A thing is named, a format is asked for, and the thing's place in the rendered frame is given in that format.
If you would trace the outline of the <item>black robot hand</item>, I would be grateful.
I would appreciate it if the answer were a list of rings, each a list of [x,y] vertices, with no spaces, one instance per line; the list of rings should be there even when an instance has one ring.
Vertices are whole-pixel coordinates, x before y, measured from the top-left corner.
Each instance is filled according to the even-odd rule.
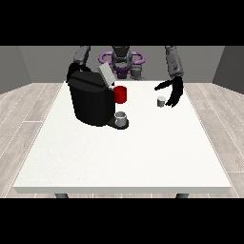
[[[181,76],[176,76],[171,80],[161,82],[154,89],[156,91],[165,89],[167,87],[172,87],[172,93],[169,100],[166,103],[166,106],[171,106],[172,108],[179,102],[181,95],[183,94],[184,86],[183,79]]]
[[[84,78],[92,70],[84,64],[71,63],[68,68],[67,82],[72,78]]]

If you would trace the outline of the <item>pale grey machine lid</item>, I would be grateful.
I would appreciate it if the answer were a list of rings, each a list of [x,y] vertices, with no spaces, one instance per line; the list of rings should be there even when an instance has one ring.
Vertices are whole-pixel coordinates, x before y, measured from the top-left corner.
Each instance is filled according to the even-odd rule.
[[[112,69],[108,63],[104,63],[98,67],[98,71],[102,75],[106,85],[110,87],[116,80],[115,76],[112,73]]]

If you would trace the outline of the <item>black coffee machine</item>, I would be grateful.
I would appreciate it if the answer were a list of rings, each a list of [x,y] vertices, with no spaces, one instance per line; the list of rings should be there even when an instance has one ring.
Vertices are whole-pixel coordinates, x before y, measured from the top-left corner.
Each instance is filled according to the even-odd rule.
[[[68,82],[75,116],[90,126],[111,126],[118,130],[129,127],[129,120],[123,127],[115,125],[114,92],[99,72],[89,72],[84,78],[72,78]]]

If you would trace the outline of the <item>red pod holder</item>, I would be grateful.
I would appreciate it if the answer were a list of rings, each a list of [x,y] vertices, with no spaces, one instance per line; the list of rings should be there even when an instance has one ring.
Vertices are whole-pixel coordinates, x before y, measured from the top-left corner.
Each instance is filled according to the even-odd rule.
[[[124,86],[116,86],[113,88],[114,102],[123,104],[127,101],[127,88]]]

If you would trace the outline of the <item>small grey cup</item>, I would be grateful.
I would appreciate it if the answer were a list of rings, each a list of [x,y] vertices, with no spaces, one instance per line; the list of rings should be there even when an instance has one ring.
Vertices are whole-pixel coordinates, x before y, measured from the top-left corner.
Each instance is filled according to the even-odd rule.
[[[118,127],[123,127],[127,123],[127,115],[124,112],[117,112],[114,115],[115,125]]]

